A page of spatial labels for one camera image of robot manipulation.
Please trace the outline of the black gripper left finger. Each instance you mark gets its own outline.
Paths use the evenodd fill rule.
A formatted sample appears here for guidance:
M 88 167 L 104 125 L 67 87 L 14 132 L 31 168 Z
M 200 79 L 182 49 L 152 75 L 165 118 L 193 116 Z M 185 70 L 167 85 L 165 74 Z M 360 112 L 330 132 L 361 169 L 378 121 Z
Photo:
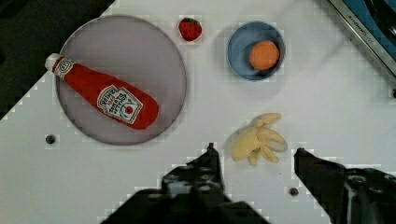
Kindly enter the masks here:
M 101 224 L 270 224 L 245 202 L 224 193 L 213 144 L 166 174 L 158 189 L 141 189 Z

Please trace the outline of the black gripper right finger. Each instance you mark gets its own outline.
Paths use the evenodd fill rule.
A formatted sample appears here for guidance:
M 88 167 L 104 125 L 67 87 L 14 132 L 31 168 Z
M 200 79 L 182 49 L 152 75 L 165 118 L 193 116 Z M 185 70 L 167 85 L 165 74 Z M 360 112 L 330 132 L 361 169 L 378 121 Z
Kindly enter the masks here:
M 396 224 L 396 179 L 374 168 L 346 168 L 303 148 L 294 173 L 325 210 L 332 224 Z

